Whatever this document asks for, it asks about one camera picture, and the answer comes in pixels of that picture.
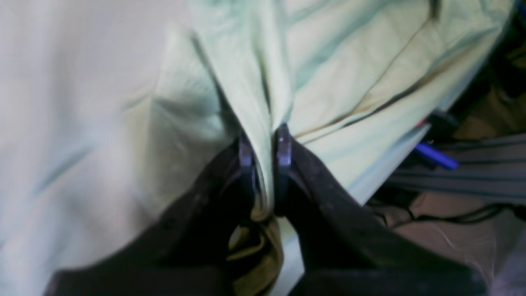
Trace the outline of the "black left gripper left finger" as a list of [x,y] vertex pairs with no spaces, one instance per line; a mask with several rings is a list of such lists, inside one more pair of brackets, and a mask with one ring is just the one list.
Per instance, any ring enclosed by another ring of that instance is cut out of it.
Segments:
[[90,266],[58,271],[46,296],[233,296],[226,257],[255,204],[246,135],[222,150],[133,242]]

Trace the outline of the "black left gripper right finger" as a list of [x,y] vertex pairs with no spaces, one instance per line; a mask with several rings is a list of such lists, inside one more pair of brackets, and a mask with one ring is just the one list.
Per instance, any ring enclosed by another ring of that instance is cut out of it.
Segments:
[[486,296],[481,274],[385,227],[286,124],[275,133],[275,213],[298,234],[291,296]]

